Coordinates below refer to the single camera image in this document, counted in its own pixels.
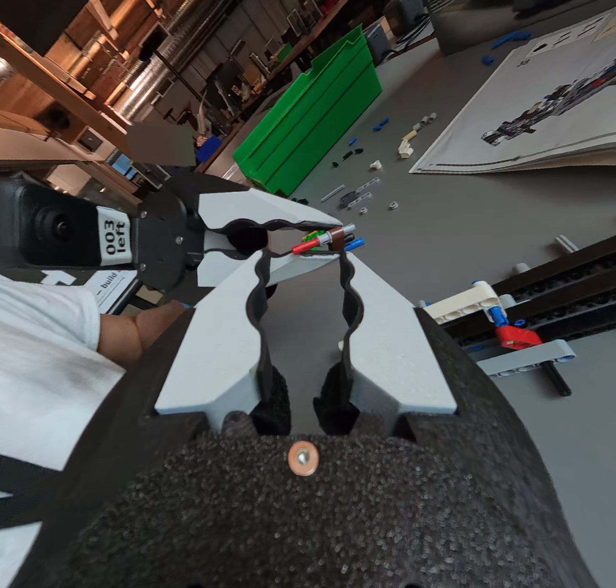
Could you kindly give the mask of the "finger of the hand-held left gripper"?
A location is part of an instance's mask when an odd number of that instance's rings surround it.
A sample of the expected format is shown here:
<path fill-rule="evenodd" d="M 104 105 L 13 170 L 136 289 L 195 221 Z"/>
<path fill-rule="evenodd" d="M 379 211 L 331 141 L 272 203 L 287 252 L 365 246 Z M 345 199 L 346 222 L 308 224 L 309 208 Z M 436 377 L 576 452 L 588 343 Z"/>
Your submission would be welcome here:
<path fill-rule="evenodd" d="M 216 233 L 240 229 L 328 230 L 341 226 L 341 221 L 318 209 L 256 189 L 202 193 L 198 213 L 207 230 Z"/>
<path fill-rule="evenodd" d="M 202 288 L 215 288 L 234 273 L 250 255 L 242 254 L 230 239 L 216 232 L 204 234 L 204 254 L 197 268 L 197 284 Z M 339 259 L 338 253 L 308 253 L 302 255 L 272 254 L 270 279 L 273 286 L 291 278 L 317 270 Z"/>

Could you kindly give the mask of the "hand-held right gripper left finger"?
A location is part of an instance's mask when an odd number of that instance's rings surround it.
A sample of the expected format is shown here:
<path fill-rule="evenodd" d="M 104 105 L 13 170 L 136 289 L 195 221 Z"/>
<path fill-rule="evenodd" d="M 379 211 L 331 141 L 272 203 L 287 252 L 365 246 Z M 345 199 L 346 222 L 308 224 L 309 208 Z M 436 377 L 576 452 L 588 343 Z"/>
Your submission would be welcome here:
<path fill-rule="evenodd" d="M 272 396 L 261 318 L 271 255 L 251 255 L 196 306 L 155 403 L 159 415 L 201 412 L 219 432 L 227 414 L 251 414 Z"/>

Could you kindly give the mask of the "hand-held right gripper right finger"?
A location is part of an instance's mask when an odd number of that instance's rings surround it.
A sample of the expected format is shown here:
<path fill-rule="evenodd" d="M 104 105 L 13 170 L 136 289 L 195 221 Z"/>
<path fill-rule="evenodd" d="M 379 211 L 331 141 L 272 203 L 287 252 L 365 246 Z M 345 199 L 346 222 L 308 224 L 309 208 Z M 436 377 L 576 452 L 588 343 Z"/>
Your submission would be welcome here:
<path fill-rule="evenodd" d="M 401 415 L 454 415 L 457 402 L 414 305 L 352 253 L 339 260 L 344 291 L 341 400 L 393 432 Z"/>

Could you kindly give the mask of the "red brown lego axle assembly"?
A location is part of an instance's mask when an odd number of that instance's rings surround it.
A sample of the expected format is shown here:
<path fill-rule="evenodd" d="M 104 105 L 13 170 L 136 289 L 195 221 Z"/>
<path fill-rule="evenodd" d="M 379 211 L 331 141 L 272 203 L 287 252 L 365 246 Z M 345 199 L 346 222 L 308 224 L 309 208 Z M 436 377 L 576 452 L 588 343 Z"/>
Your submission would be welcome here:
<path fill-rule="evenodd" d="M 293 246 L 291 252 L 300 255 L 327 246 L 332 252 L 350 252 L 365 245 L 363 238 L 355 237 L 355 225 L 338 226 L 328 231 L 315 231 Z"/>

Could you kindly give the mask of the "black lego truck chassis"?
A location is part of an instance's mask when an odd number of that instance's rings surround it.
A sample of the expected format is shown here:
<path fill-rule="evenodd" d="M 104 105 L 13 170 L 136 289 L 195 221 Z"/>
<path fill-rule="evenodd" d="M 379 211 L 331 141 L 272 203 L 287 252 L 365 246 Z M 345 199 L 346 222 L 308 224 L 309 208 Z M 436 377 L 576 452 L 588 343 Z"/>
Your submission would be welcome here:
<path fill-rule="evenodd" d="M 560 397 L 572 394 L 557 369 L 575 358 L 573 340 L 615 330 L 615 237 L 576 248 L 556 237 L 560 258 L 519 264 L 497 284 L 475 281 L 423 310 L 467 352 L 495 349 L 478 361 L 492 379 L 539 370 Z"/>

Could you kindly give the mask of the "person's left forearm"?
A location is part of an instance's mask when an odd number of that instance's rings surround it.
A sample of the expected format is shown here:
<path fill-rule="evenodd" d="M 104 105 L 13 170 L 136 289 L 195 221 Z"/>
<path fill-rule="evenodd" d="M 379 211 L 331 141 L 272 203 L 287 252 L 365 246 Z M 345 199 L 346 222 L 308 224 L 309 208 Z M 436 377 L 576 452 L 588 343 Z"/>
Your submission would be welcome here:
<path fill-rule="evenodd" d="M 97 353 L 128 369 L 185 312 L 181 302 L 167 304 L 138 315 L 100 315 Z"/>

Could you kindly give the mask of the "lego instruction booklet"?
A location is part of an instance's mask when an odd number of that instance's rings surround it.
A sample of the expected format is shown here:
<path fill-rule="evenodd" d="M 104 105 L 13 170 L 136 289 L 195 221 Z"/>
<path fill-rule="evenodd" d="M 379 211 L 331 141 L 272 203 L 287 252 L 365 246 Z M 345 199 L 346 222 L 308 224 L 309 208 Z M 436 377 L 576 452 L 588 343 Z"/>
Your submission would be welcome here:
<path fill-rule="evenodd" d="M 410 173 L 615 167 L 615 8 L 512 50 Z"/>

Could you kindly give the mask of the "green plastic bin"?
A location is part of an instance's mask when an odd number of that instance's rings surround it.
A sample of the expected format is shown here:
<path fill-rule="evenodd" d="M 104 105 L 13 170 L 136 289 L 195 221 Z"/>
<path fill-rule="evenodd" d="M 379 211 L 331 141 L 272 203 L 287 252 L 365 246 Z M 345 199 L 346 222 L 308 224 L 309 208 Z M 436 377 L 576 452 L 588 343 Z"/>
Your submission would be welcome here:
<path fill-rule="evenodd" d="M 381 94 L 362 25 L 318 55 L 234 153 L 249 183 L 289 196 Z"/>

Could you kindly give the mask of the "dark grey power adapter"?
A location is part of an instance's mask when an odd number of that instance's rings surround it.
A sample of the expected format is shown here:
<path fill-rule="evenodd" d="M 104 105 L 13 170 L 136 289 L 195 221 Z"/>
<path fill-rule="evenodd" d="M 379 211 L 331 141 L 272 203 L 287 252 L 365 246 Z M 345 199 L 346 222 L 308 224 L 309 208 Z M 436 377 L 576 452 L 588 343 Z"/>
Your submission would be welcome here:
<path fill-rule="evenodd" d="M 383 10 L 389 28 L 396 37 L 415 28 L 424 18 L 423 0 L 390 0 Z"/>

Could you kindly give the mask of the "silver ventilation duct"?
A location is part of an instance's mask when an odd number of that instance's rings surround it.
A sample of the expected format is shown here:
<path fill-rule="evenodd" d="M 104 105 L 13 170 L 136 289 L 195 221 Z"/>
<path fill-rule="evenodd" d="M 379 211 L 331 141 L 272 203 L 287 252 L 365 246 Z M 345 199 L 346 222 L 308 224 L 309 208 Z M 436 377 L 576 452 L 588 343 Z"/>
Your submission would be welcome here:
<path fill-rule="evenodd" d="M 223 0 L 206 4 L 193 4 L 193 10 L 179 11 L 167 26 L 167 37 L 158 47 L 163 56 L 153 55 L 143 73 L 137 78 L 137 86 L 128 99 L 119 107 L 119 115 L 128 121 L 136 118 L 155 95 L 168 76 L 174 71 L 183 71 L 196 57 L 201 47 L 214 31 L 225 14 Z"/>

